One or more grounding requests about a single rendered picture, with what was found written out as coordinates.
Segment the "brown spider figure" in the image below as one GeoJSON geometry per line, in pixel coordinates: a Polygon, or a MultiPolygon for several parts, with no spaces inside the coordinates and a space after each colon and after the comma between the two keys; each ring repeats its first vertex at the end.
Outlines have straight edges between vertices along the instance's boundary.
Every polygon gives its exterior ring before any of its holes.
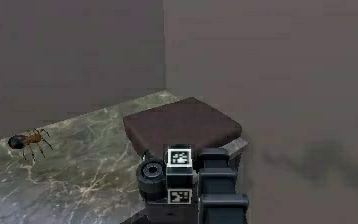
{"type": "Polygon", "coordinates": [[[42,146],[40,145],[41,142],[46,143],[50,149],[53,149],[52,145],[42,136],[43,133],[46,133],[47,136],[50,136],[49,132],[46,131],[44,128],[41,129],[36,129],[34,128],[33,130],[28,130],[28,134],[24,135],[24,134],[18,134],[18,135],[14,135],[12,137],[10,137],[7,141],[8,146],[11,149],[14,150],[21,150],[22,151],[22,156],[24,159],[26,159],[25,156],[25,151],[24,149],[26,147],[30,148],[30,152],[31,152],[31,156],[32,159],[35,159],[35,155],[34,155],[34,151],[32,148],[32,144],[36,144],[38,146],[38,149],[40,151],[40,153],[42,154],[43,157],[45,157],[44,154],[44,150],[42,148],[42,146]]]}

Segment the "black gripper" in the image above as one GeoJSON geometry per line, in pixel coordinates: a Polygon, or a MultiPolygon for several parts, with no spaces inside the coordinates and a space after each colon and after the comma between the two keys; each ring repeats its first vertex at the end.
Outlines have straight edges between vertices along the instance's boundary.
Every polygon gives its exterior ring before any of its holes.
{"type": "Polygon", "coordinates": [[[145,201],[158,201],[166,197],[165,163],[150,150],[144,153],[143,161],[136,170],[136,178],[139,193],[145,201]]]}

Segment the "dark brown cushion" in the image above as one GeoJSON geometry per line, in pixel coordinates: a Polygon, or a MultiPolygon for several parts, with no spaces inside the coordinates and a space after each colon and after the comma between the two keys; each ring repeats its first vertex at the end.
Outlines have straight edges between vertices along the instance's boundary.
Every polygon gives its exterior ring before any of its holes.
{"type": "Polygon", "coordinates": [[[172,144],[190,144],[196,150],[222,147],[242,134],[239,123],[194,97],[127,115],[123,124],[140,156],[151,150],[162,157],[165,146],[172,144]]]}

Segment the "green marble worktop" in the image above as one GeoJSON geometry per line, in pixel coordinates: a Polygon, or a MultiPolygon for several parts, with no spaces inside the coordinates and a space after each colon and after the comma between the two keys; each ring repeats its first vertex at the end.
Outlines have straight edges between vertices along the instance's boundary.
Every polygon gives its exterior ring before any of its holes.
{"type": "MultiPolygon", "coordinates": [[[[0,224],[132,224],[145,209],[136,170],[143,161],[126,135],[127,115],[177,102],[158,92],[44,127],[41,142],[21,150],[0,140],[0,224]]],[[[237,170],[246,141],[222,147],[237,170]]]]}

